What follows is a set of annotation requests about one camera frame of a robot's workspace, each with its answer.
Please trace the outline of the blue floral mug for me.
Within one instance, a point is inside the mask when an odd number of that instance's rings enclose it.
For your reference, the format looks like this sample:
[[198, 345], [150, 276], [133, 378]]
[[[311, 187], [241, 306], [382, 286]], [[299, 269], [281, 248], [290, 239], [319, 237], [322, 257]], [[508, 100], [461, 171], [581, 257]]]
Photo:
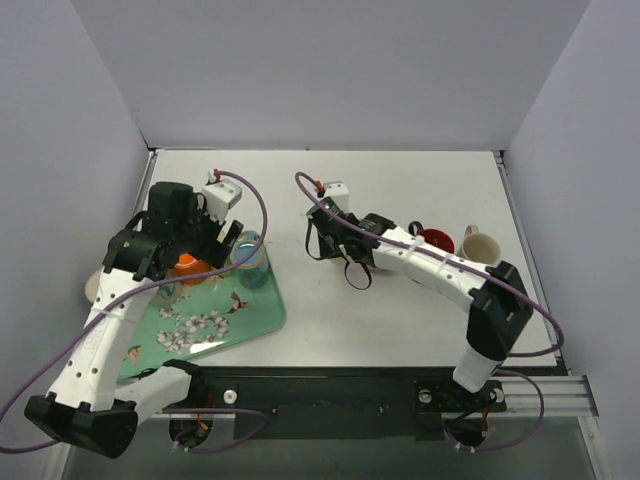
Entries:
[[261, 288], [268, 280], [269, 264], [265, 247], [261, 245], [251, 254], [260, 239], [257, 232], [244, 231], [236, 240], [231, 251], [231, 263], [241, 263], [236, 269], [238, 281], [247, 289]]

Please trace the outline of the black gold-rimmed mug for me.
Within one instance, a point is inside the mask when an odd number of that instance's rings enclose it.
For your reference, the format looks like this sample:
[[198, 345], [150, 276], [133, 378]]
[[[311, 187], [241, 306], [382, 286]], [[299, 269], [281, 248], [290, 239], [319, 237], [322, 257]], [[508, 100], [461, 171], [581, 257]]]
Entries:
[[426, 243], [442, 251], [451, 254], [456, 252], [453, 239], [442, 230], [425, 228], [421, 222], [412, 221], [408, 225], [408, 231], [412, 236], [421, 236]]

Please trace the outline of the beige bird mug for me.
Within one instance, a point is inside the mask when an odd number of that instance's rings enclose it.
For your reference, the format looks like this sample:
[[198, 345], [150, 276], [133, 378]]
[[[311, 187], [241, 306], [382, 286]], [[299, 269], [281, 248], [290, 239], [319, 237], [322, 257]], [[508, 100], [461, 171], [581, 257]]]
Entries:
[[465, 228], [457, 250], [457, 255], [460, 258], [476, 263], [495, 265], [500, 261], [501, 254], [499, 243], [492, 236], [481, 232], [477, 225], [468, 225]]

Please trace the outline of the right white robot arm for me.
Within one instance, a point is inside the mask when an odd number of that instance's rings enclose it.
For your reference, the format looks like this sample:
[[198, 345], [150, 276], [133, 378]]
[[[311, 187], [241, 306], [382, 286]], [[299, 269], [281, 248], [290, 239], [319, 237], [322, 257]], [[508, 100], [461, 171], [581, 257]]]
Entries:
[[459, 409], [477, 403], [533, 315], [517, 268], [505, 261], [493, 267], [449, 254], [380, 215], [359, 219], [345, 213], [329, 197], [306, 216], [308, 228], [318, 235], [318, 260], [342, 258], [365, 272], [376, 268], [403, 274], [468, 314], [467, 346], [446, 394]]

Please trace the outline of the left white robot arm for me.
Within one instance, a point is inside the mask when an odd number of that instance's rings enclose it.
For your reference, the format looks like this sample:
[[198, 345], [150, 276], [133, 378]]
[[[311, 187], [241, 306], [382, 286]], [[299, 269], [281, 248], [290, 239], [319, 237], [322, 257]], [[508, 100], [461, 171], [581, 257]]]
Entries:
[[180, 256], [224, 266], [243, 229], [225, 217], [241, 196], [229, 180], [210, 180], [200, 191], [177, 182], [150, 187], [146, 209], [109, 241], [86, 331], [47, 393], [29, 398], [29, 421], [56, 441], [117, 458], [156, 411], [203, 405], [204, 384], [181, 362], [158, 368], [132, 391], [116, 384], [137, 325]]

